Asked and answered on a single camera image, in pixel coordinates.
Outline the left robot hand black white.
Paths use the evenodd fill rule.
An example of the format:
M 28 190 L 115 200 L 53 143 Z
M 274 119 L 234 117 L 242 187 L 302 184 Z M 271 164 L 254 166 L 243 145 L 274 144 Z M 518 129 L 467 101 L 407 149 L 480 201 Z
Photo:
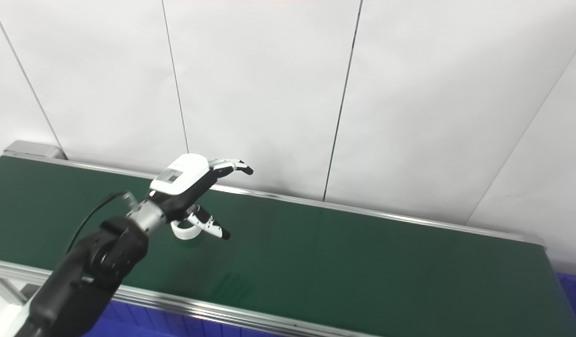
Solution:
M 207 159 L 198 154 L 183 154 L 166 167 L 150 184 L 153 194 L 149 197 L 164 214 L 174 235 L 181 240 L 191 240 L 206 232 L 224 240 L 230 232 L 197 204 L 197 200 L 217 181 L 234 171 L 252 175 L 252 168 L 239 159 Z

